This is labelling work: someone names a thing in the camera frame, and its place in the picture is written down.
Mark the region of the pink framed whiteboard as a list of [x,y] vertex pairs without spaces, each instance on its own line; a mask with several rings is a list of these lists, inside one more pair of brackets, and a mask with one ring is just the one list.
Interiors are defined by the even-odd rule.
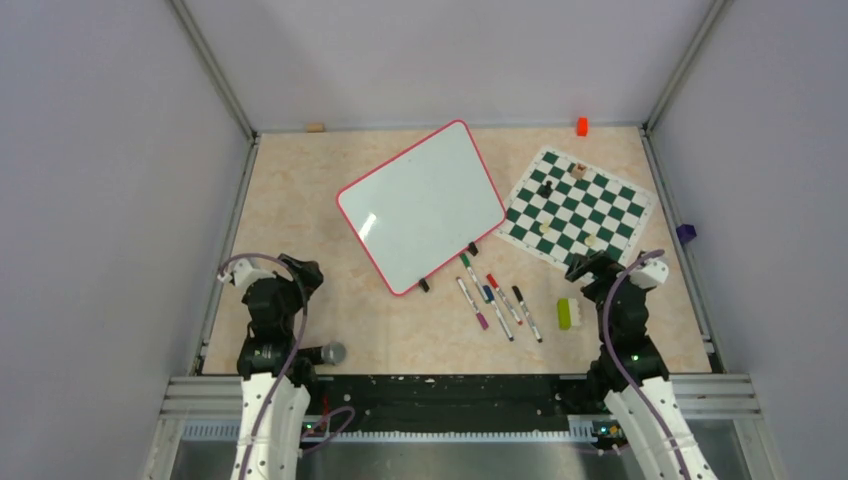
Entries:
[[489,168],[461,119],[341,188],[336,205],[395,296],[417,288],[506,219]]

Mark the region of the magenta whiteboard marker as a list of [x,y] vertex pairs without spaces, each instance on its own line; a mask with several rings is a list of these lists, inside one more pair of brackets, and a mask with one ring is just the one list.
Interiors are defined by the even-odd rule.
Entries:
[[456,277],[455,280],[456,280],[457,284],[459,285],[459,288],[460,288],[463,296],[465,297],[470,308],[472,309],[472,311],[473,311],[478,323],[480,324],[481,328],[483,330],[487,330],[489,328],[489,324],[488,324],[485,316],[483,315],[483,313],[479,309],[477,303],[472,298],[471,293],[468,290],[467,286],[465,285],[464,281],[460,277]]

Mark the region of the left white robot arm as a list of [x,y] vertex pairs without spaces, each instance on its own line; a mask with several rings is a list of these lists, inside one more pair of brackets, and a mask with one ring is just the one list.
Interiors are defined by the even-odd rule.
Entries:
[[236,360],[241,420],[231,477],[293,479],[304,417],[321,397],[301,342],[324,276],[315,261],[242,253],[223,263],[218,279],[243,291],[249,315]]

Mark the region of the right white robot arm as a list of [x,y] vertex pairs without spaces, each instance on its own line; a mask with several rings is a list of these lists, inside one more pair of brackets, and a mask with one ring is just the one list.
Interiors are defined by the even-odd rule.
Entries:
[[608,253],[577,254],[565,278],[591,276],[583,296],[597,313],[600,354],[587,372],[586,397],[609,412],[647,479],[713,479],[684,418],[668,368],[647,332],[647,295],[669,277],[661,250],[643,252],[629,266]]

